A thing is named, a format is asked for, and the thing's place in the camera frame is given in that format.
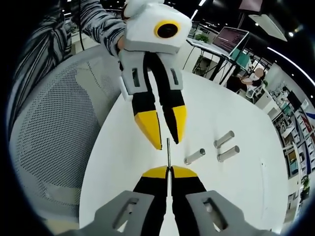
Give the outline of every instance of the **gray striped sleeve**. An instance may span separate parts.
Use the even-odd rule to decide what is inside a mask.
[[[72,0],[72,21],[79,25],[81,19],[82,31],[98,43],[104,44],[109,53],[118,57],[116,45],[125,31],[123,20],[107,13],[99,0]]]

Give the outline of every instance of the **mesh chair back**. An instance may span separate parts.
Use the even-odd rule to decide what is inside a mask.
[[[39,216],[78,222],[84,172],[120,94],[119,75],[118,61],[96,46],[60,64],[24,103],[9,148]]]

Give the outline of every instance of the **metal cylinder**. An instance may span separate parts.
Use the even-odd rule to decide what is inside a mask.
[[[214,146],[220,148],[223,144],[229,141],[231,138],[234,138],[235,134],[233,131],[228,131],[222,138],[215,140]]]
[[[230,157],[235,156],[239,152],[240,152],[240,148],[238,146],[234,146],[231,149],[225,151],[224,153],[219,154],[217,156],[217,159],[218,159],[219,162],[223,162],[226,159],[229,159]]]
[[[206,154],[205,149],[201,148],[194,154],[190,155],[189,157],[184,158],[184,163],[186,165],[190,165],[193,161],[197,160],[198,158],[204,156]]]

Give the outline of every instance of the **person's hand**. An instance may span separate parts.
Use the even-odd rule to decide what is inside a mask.
[[[119,50],[124,48],[124,38],[122,36],[120,39],[118,39],[117,47],[119,48]]]

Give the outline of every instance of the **metal rod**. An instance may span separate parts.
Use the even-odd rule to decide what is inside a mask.
[[[217,156],[217,159],[219,162],[223,162],[226,159],[229,159],[233,156],[235,156],[236,154],[238,154],[240,152],[240,148],[238,146],[234,146],[231,149],[227,150],[226,152],[219,154]]]
[[[218,140],[215,140],[214,146],[216,148],[220,148],[223,144],[225,144],[227,141],[229,141],[231,138],[234,138],[235,134],[232,130],[228,131],[224,136]]]
[[[184,158],[184,163],[186,165],[190,165],[193,161],[199,159],[200,157],[204,156],[206,154],[205,149],[201,148],[194,154],[190,155],[189,157]]]
[[[237,26],[238,29],[242,26],[242,23],[243,23],[244,19],[245,19],[245,13],[241,13],[241,20],[240,20],[240,22],[238,23],[238,26]]]
[[[171,148],[169,145],[169,138],[166,139],[167,142],[167,165],[168,165],[168,169],[171,169]]]

